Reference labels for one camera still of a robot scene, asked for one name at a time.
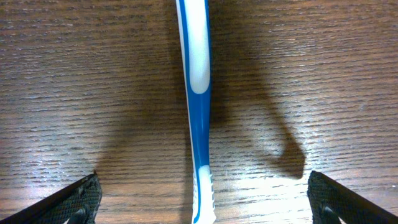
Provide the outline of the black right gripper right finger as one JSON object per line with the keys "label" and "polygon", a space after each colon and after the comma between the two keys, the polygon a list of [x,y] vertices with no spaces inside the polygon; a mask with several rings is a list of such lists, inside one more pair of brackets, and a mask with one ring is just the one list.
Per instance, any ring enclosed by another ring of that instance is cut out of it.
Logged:
{"label": "black right gripper right finger", "polygon": [[313,224],[397,223],[397,216],[321,172],[310,173],[307,197]]}

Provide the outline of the blue white toothbrush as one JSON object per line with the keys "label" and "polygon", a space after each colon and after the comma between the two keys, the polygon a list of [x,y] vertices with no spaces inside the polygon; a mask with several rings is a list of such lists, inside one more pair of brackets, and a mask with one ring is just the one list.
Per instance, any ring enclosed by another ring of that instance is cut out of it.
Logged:
{"label": "blue white toothbrush", "polygon": [[176,0],[193,163],[192,224],[216,220],[210,168],[211,37],[207,0]]}

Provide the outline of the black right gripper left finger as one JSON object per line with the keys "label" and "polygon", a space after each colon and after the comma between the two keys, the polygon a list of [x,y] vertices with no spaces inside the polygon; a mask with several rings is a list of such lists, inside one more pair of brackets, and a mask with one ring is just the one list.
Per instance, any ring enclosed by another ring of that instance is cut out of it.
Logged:
{"label": "black right gripper left finger", "polygon": [[1,224],[95,224],[101,199],[102,190],[99,178],[94,172],[1,220]]}

